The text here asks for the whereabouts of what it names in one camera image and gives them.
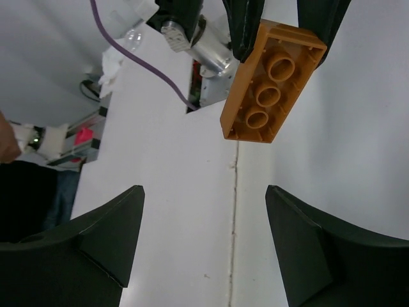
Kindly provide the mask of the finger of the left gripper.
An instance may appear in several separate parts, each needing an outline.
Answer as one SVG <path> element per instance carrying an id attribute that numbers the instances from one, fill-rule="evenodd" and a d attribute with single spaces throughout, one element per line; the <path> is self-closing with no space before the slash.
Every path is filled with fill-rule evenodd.
<path id="1" fill-rule="evenodd" d="M 318 67 L 326 60 L 350 0 L 298 0 L 298 26 L 312 31 L 326 46 Z"/>
<path id="2" fill-rule="evenodd" d="M 253 51 L 264 0 L 223 0 L 226 9 L 233 56 L 245 63 Z"/>

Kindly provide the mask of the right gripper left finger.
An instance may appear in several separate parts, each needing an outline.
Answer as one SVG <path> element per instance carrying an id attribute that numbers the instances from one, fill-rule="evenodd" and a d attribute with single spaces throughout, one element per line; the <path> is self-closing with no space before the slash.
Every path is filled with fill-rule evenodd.
<path id="1" fill-rule="evenodd" d="M 143 217 L 134 185 L 75 219 L 1 244 L 1 306 L 118 306 Z"/>

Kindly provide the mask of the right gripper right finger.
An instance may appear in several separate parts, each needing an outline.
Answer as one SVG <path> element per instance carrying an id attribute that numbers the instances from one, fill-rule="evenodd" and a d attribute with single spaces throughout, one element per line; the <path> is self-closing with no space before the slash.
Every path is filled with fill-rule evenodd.
<path id="1" fill-rule="evenodd" d="M 268 186 L 289 306 L 408 306 L 408 241 L 355 226 Z"/>

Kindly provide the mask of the brown lego brick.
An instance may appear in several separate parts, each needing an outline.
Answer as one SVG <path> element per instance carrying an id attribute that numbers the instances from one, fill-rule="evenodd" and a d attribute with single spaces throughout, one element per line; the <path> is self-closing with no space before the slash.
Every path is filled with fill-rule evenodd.
<path id="1" fill-rule="evenodd" d="M 224 138 L 271 143 L 326 51 L 312 31 L 261 20 L 220 116 Z"/>

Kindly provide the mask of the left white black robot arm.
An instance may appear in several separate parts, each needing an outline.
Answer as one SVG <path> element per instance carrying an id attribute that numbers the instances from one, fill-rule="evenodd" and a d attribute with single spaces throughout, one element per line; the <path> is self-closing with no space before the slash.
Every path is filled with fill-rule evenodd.
<path id="1" fill-rule="evenodd" d="M 207 22 L 201 15 L 202 1 L 142 1 L 131 7 L 142 23 L 163 33 L 166 25 L 181 32 L 170 40 L 175 51 L 197 51 Z M 282 55 L 305 65 L 310 55 L 315 67 L 326 59 L 349 7 L 349 1 L 298 1 L 298 27 L 262 19 L 264 1 L 224 1 L 230 37 L 221 41 L 241 64 L 264 65 L 277 71 Z"/>

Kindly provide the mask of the person's hand at edge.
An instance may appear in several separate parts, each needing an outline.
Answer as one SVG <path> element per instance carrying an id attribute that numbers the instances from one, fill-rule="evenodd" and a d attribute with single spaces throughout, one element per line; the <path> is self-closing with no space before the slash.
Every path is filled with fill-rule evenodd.
<path id="1" fill-rule="evenodd" d="M 0 161 L 1 163 L 13 162 L 21 155 L 20 148 L 11 124 L 3 113 L 0 114 Z"/>

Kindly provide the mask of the pink object in background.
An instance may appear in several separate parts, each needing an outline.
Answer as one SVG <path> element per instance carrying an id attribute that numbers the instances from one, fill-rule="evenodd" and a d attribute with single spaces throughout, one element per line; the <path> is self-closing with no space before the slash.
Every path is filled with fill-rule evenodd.
<path id="1" fill-rule="evenodd" d="M 93 130 L 91 130 L 89 128 L 82 128 L 80 132 L 76 133 L 76 137 L 75 137 L 75 140 L 74 140 L 74 145 L 77 146 L 77 145 L 80 145 L 80 144 L 83 144 L 83 143 L 89 141 L 90 139 L 93 138 L 93 135 L 94 135 Z M 83 159 L 85 159 L 87 155 L 88 154 L 86 153 L 86 155 L 84 157 L 74 158 L 74 159 L 71 160 L 71 162 L 74 162 L 74 163 L 80 162 Z"/>

